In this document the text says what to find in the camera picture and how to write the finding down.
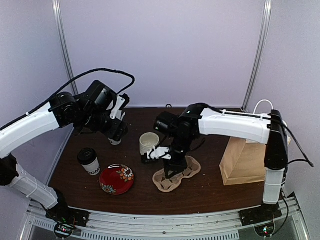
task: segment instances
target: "red plate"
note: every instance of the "red plate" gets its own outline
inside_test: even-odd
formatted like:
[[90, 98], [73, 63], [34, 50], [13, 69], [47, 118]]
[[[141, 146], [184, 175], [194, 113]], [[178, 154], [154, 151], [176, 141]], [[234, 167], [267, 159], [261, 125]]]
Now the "red plate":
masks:
[[135, 175], [130, 167], [123, 164], [113, 164], [101, 173], [99, 181], [103, 191], [111, 195], [120, 195], [132, 187]]

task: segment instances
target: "brown tabletop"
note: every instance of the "brown tabletop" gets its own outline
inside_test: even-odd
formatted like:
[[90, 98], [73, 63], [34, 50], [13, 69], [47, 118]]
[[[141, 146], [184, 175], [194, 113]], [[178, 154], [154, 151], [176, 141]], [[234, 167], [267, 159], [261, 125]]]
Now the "brown tabletop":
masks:
[[[166, 108], [174, 114], [181, 108]], [[144, 165], [139, 153], [139, 138], [143, 133], [155, 132], [153, 125], [163, 108], [126, 108], [125, 120], [129, 133], [118, 146], [112, 146], [101, 133], [78, 135], [73, 133], [57, 165], [50, 186], [61, 190], [71, 207], [121, 214], [194, 214], [227, 211], [260, 205], [264, 184], [250, 183], [224, 186], [219, 164], [228, 144], [228, 137], [207, 136], [205, 144], [190, 156], [201, 164], [201, 172], [183, 179], [172, 192], [159, 191], [152, 181], [155, 172], [163, 168], [162, 161]], [[200, 139], [193, 143], [197, 146]], [[78, 163], [82, 148], [93, 148], [98, 154], [101, 170], [112, 164], [132, 168], [135, 180], [123, 195], [109, 195], [99, 185], [99, 174], [90, 176]]]

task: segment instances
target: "flower design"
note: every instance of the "flower design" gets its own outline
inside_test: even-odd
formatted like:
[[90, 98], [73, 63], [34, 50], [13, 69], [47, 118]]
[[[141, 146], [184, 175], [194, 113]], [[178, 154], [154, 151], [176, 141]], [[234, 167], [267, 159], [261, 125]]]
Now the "flower design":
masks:
[[114, 189], [114, 186], [104, 185], [103, 183], [101, 183], [101, 188], [109, 194], [115, 194], [117, 191], [116, 189]]
[[132, 179], [134, 179], [135, 175], [128, 166], [121, 165], [121, 167], [122, 167], [121, 171], [116, 171], [117, 174], [120, 174], [121, 179], [123, 179], [125, 182], [131, 181]]

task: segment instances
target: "white wall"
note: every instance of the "white wall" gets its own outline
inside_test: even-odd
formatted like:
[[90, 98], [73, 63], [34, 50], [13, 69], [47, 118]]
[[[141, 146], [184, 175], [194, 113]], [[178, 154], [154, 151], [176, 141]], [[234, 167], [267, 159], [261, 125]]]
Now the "white wall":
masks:
[[[264, 0], [61, 1], [75, 75], [92, 68], [136, 77], [131, 107], [206, 102], [242, 107], [261, 29]], [[115, 90], [130, 80], [96, 73]], [[77, 82], [80, 91], [92, 75]]]
[[[320, 1], [273, 1], [270, 29], [249, 111], [271, 100], [313, 161], [290, 165], [285, 186], [295, 191], [311, 239], [320, 236]], [[268, 104], [259, 108], [268, 111]], [[289, 159], [302, 158], [297, 146]]]
[[[0, 126], [33, 109], [68, 80], [51, 0], [0, 4]], [[18, 162], [46, 182], [70, 128], [16, 149]], [[29, 201], [0, 187], [0, 238], [16, 240]]]

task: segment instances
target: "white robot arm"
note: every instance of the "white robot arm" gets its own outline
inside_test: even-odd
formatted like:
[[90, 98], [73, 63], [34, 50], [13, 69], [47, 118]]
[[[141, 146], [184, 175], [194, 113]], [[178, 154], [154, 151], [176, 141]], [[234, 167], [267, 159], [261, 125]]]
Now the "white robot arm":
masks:
[[192, 141], [201, 135], [222, 135], [252, 140], [265, 144], [265, 185], [263, 203], [278, 203], [283, 177], [288, 166], [287, 134], [278, 111], [271, 114], [247, 114], [218, 110], [206, 104], [190, 105], [181, 115], [163, 112], [154, 128], [169, 137], [174, 137], [170, 147], [150, 149], [142, 162], [163, 159], [166, 178], [187, 168], [185, 155]]
[[11, 154], [13, 150], [49, 131], [69, 124], [78, 130], [101, 132], [113, 143], [127, 134], [122, 109], [129, 103], [102, 82], [94, 81], [85, 93], [62, 92], [38, 110], [0, 130], [0, 186], [9, 186], [36, 200], [56, 220], [68, 219], [67, 203], [61, 192], [46, 186], [26, 172]]

